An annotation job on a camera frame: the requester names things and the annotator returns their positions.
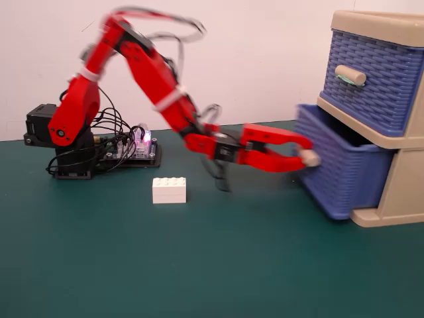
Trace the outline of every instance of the zip tie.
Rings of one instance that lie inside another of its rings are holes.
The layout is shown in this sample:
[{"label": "zip tie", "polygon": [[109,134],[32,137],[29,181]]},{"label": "zip tie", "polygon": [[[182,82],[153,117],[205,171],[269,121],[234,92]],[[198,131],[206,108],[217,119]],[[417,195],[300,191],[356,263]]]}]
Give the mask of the zip tie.
[{"label": "zip tie", "polygon": [[167,109],[170,105],[175,103],[177,100],[179,100],[182,96],[186,96],[187,92],[184,86],[177,85],[175,86],[175,89],[167,94],[164,98],[162,98],[159,102],[155,104],[154,110],[158,111],[159,113],[163,112],[165,109]]},{"label": "zip tie", "polygon": [[87,70],[87,68],[85,66],[83,66],[81,68],[81,70],[79,71],[79,74],[83,78],[86,78],[89,81],[99,81],[100,80],[100,74],[94,74],[93,72]]}]

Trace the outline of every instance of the blue wicker drawer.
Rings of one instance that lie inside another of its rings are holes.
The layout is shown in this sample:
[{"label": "blue wicker drawer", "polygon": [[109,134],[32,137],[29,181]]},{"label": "blue wicker drawer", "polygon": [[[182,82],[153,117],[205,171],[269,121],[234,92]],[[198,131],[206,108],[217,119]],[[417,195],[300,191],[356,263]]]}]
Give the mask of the blue wicker drawer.
[{"label": "blue wicker drawer", "polygon": [[[421,80],[424,48],[412,48],[333,30],[320,96],[385,136],[403,136]],[[336,78],[348,66],[366,74],[363,86]]]},{"label": "blue wicker drawer", "polygon": [[378,206],[394,150],[371,144],[316,105],[299,105],[295,132],[321,157],[320,166],[299,175],[329,217],[348,219],[353,209]]}]

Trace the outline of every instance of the white lego brick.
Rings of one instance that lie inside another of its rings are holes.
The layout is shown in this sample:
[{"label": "white lego brick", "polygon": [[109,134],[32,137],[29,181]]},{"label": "white lego brick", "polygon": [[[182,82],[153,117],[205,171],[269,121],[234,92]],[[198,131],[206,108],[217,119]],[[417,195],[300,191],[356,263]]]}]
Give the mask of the white lego brick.
[{"label": "white lego brick", "polygon": [[154,178],[152,183],[153,203],[185,203],[185,178]]},{"label": "white lego brick", "polygon": [[152,184],[154,195],[175,195],[186,192],[185,178],[154,178]]}]

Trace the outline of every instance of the white wall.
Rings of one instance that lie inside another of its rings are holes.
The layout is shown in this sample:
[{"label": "white wall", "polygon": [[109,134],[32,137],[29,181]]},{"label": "white wall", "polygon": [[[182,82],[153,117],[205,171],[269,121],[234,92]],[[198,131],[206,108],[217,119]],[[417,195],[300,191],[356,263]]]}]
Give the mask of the white wall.
[{"label": "white wall", "polygon": [[[334,10],[424,12],[416,1],[384,0],[3,0],[0,140],[21,139],[25,115],[57,103],[78,56],[98,36],[102,16],[119,5],[142,5],[193,17],[207,36],[185,47],[183,84],[197,106],[223,106],[221,124],[295,117],[295,104],[314,103],[323,86]],[[191,32],[172,23],[131,21],[144,34]],[[165,56],[174,44],[158,43]],[[107,65],[99,84],[130,124],[166,129],[131,77],[122,56]],[[107,100],[102,98],[102,106]]]}]

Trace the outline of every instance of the circuit board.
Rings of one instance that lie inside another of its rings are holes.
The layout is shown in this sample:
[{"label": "circuit board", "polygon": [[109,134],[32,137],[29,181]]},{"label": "circuit board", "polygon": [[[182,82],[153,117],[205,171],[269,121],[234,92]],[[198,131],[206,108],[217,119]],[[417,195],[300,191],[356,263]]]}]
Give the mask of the circuit board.
[{"label": "circuit board", "polygon": [[[104,160],[106,164],[115,165],[122,159],[122,155],[128,152],[129,142],[124,144],[121,141],[109,149]],[[141,167],[157,168],[162,159],[162,147],[156,138],[152,138],[152,133],[145,130],[143,138],[140,131],[135,132],[134,144],[129,153],[133,155],[123,161],[120,167]]]}]

